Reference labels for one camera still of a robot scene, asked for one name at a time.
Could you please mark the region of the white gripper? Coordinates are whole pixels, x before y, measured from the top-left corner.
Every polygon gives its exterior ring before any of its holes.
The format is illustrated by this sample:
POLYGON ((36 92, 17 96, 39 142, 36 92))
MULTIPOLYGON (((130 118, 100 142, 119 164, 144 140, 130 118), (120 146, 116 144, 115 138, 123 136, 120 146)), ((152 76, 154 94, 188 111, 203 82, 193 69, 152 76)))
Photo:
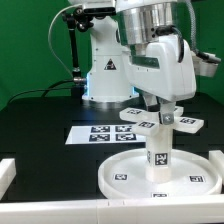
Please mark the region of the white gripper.
POLYGON ((178 37, 160 36, 158 42, 149 43, 146 55, 137 60, 129 48, 124 47, 122 59, 130 84, 147 93, 143 94, 146 110, 158 112, 163 125, 174 123, 176 101, 192 98, 196 92, 196 81, 189 45, 184 42, 184 58, 178 62, 178 37))

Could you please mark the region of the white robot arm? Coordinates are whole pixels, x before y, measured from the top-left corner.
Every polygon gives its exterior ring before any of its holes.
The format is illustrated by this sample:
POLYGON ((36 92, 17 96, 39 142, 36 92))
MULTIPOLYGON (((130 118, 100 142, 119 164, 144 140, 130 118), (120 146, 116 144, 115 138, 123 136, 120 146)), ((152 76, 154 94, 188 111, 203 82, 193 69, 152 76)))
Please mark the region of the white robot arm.
POLYGON ((165 125, 196 91, 191 50, 175 26, 178 0, 68 0, 91 32, 92 68, 83 100, 107 107, 143 92, 165 125))

